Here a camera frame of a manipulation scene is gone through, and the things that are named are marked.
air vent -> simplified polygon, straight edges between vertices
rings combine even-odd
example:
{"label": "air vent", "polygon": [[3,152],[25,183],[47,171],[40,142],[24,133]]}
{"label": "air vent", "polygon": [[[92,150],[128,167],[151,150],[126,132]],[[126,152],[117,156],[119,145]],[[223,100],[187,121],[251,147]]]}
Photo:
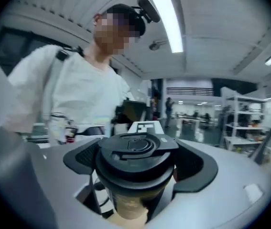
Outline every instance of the air vent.
{"label": "air vent", "polygon": [[168,87],[167,94],[214,96],[213,88]]}

dark hair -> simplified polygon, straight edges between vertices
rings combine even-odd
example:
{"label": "dark hair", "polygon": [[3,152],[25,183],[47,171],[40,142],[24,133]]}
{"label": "dark hair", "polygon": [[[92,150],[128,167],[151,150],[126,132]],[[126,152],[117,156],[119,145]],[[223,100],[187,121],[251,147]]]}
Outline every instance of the dark hair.
{"label": "dark hair", "polygon": [[129,25],[133,26],[135,31],[139,32],[140,36],[142,36],[146,31],[146,25],[141,15],[138,14],[134,8],[126,4],[115,4],[109,7],[101,15],[104,16],[107,13],[124,14],[125,18],[129,21]]}

black lid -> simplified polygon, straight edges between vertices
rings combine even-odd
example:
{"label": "black lid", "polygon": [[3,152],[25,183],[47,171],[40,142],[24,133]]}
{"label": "black lid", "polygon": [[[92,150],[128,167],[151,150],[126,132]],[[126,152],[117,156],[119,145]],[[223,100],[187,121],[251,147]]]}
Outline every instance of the black lid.
{"label": "black lid", "polygon": [[123,134],[99,141],[96,171],[116,188],[152,189],[173,172],[171,150],[177,143],[167,135]]}

white jacket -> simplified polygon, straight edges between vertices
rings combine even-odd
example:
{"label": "white jacket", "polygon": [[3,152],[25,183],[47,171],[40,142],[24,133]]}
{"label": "white jacket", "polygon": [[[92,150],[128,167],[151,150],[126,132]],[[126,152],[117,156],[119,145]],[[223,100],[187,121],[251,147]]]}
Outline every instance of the white jacket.
{"label": "white jacket", "polygon": [[[60,47],[47,45],[21,60],[9,75],[17,101],[3,125],[6,129],[32,132],[45,86],[46,75]],[[53,112],[75,121],[79,131],[104,125],[114,116],[115,108],[130,98],[130,88],[112,68],[105,71],[89,64],[78,53],[64,61],[53,94]]]}

ceiling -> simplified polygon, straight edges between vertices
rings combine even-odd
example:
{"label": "ceiling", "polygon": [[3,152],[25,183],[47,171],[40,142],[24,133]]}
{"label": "ceiling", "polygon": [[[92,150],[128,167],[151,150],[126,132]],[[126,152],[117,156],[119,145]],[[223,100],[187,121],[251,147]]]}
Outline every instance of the ceiling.
{"label": "ceiling", "polygon": [[[169,44],[149,50],[154,40],[166,40],[163,24],[151,23],[136,44],[116,59],[143,79],[198,76],[259,83],[271,74],[271,12],[262,0],[172,0],[183,33],[184,52]],[[14,8],[39,11],[40,20],[92,39],[92,18],[107,7],[136,0],[12,0]]]}

